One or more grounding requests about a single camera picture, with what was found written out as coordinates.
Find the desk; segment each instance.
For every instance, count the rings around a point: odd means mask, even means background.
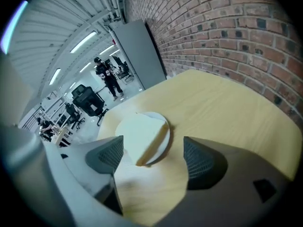
[[[151,167],[133,166],[125,154],[115,173],[123,212],[153,225],[183,198],[188,179],[183,137],[245,148],[293,180],[301,153],[299,128],[280,109],[248,87],[209,73],[185,71],[109,110],[98,139],[114,136],[130,113],[155,111],[170,123],[171,147]]]
[[[63,139],[63,136],[67,134],[69,131],[66,128],[62,128],[60,133],[58,135],[53,135],[52,137],[52,143],[59,146],[61,140]]]

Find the ceiling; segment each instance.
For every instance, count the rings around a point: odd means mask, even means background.
[[[119,0],[121,10],[123,3]],[[9,57],[24,82],[34,89],[34,97],[45,97],[66,81],[78,77],[79,71],[88,62],[113,44],[104,24],[116,28],[123,22],[119,18],[110,18],[102,0],[28,1],[14,31]],[[92,31],[96,31],[97,35],[75,53],[70,53]],[[114,50],[100,57],[106,59]],[[61,72],[50,86],[57,68]]]

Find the ceiling light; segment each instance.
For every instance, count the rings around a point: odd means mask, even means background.
[[[113,47],[114,47],[114,45],[111,45],[110,47],[108,47],[107,49],[105,49],[104,51],[102,51],[99,55],[105,53],[106,51],[110,50],[110,49],[113,48]]]
[[[96,35],[97,33],[95,31],[91,32],[88,36],[86,36],[83,40],[80,41],[79,44],[77,44],[72,50],[71,53],[75,53],[85,42],[87,42],[91,37]]]
[[[55,73],[54,73],[54,75],[53,75],[53,77],[52,77],[52,79],[51,79],[49,85],[52,85],[52,84],[55,82],[55,80],[56,80],[57,76],[59,75],[60,71],[61,71],[60,68],[58,68],[58,69],[55,71]]]
[[[90,62],[87,63],[87,65],[86,65],[85,67],[83,67],[83,68],[80,70],[80,72],[83,72],[83,71],[85,70],[85,68],[87,68],[90,64],[91,64]]]
[[[5,28],[4,34],[1,38],[1,49],[4,54],[7,54],[9,51],[9,43],[13,36],[13,32],[15,30],[15,27],[18,23],[19,18],[21,17],[21,14],[23,13],[25,7],[27,6],[27,1],[22,1],[17,10],[15,11],[13,17],[9,21],[8,26]]]
[[[71,86],[70,86],[70,89],[75,85],[76,83],[74,82]]]
[[[112,56],[113,54],[116,54],[120,50],[116,50],[114,53],[111,53],[109,56]]]

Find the black pants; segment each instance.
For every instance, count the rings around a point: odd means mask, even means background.
[[[41,137],[43,137],[44,139],[48,140],[49,142],[51,142],[51,141],[52,141],[52,138],[51,138],[51,137],[49,137],[48,135],[42,134],[42,136],[41,136]]]
[[[44,132],[45,135],[47,135],[49,138],[52,138],[53,137],[53,131],[52,130],[47,130]]]
[[[120,88],[117,80],[111,79],[106,82],[106,86],[108,87],[109,91],[112,93],[113,96],[116,96],[116,92],[114,87],[117,88],[118,93],[123,93],[122,89]]]

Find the black jacket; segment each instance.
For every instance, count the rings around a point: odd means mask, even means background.
[[[95,68],[97,75],[103,74],[105,76],[105,79],[104,79],[105,82],[109,82],[111,80],[116,79],[112,73],[110,73],[109,76],[106,74],[106,70],[110,70],[110,69],[111,68],[110,68],[109,64],[107,64],[106,62],[102,62],[101,65],[99,65]]]
[[[48,120],[44,120],[41,125],[42,125],[42,129],[46,129],[48,126],[52,125],[52,122],[50,122]],[[51,134],[52,132],[53,132],[52,129],[45,131],[45,133],[47,133],[47,134]]]

